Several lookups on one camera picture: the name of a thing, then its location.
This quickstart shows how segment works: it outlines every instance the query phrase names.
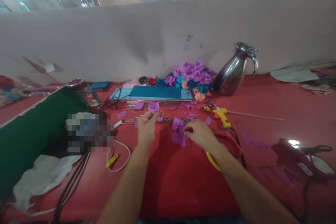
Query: paper flower bouquet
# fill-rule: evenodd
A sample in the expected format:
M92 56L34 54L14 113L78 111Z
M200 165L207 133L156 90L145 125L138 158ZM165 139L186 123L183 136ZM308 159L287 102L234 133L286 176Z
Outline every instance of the paper flower bouquet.
M212 81L216 74L215 71L207 68L202 61L195 61L194 64L184 62L165 79L157 78L155 85L184 88L194 93L197 101L203 101L213 89Z

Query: white paper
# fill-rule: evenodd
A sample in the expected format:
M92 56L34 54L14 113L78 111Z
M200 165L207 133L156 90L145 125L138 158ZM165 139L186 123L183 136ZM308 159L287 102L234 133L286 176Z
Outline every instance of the white paper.
M34 195L42 195L53 189L68 175L79 156L67 156L61 159L40 155L33 168L25 171L13 188L15 206L27 211L32 205L29 200Z
M303 66L285 68L270 72L271 76L283 82L304 82L319 79L309 68Z

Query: white cloth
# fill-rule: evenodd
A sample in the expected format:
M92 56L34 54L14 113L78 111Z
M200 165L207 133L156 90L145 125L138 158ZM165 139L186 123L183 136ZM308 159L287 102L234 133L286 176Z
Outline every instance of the white cloth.
M40 155L35 160L33 168L25 171L13 188L16 208L27 211L33 205L29 203L30 198L34 195L42 195L59 185L79 158L80 155L61 159Z

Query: yellow glue gun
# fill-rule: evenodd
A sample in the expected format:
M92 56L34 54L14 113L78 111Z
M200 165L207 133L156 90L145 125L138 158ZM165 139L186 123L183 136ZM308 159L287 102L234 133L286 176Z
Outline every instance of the yellow glue gun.
M215 113L214 117L221 119L224 128L231 128L231 123L229 122L229 120L225 116L225 114L227 112L225 108L205 106L204 110L214 112Z

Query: purple paper flower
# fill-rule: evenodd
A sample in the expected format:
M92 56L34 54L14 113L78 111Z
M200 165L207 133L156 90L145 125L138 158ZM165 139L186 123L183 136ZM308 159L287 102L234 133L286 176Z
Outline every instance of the purple paper flower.
M214 76L214 75L216 75L217 73L216 73L214 70L212 70L211 68L209 68L209 74L210 74L211 76Z
M194 70L200 70L202 71L204 68L202 61L195 61Z
M210 74L208 74L207 72L205 72L204 77L202 80L199 81L201 84L210 84L212 82L211 76Z
M184 73L183 73L183 79L185 81L190 81L191 79L194 78L194 70L192 68L187 69Z
M167 78L166 78L166 81L165 81L165 83L169 86L169 87L172 87L172 86L174 86L174 84L175 84L175 77L174 76L168 76Z
M148 110L150 111L150 112L152 112L153 114L154 113L157 113L157 112L159 112L160 111L160 106L159 106L159 103L158 102L150 102L149 104L148 104Z
M189 70L189 69L191 69L193 66L192 66L192 64L190 63L190 62L184 62L182 65L181 65L181 67L180 67L180 70L182 71L182 72L186 72L187 70Z
M195 82L198 82L198 81L202 80L203 78L204 78L204 73L202 73L199 70L194 71L194 78L193 79L194 79Z
M177 77L177 76L180 75L180 70L179 70L179 68L175 68L175 69L174 69L174 71L173 71L173 75L174 75L175 77Z

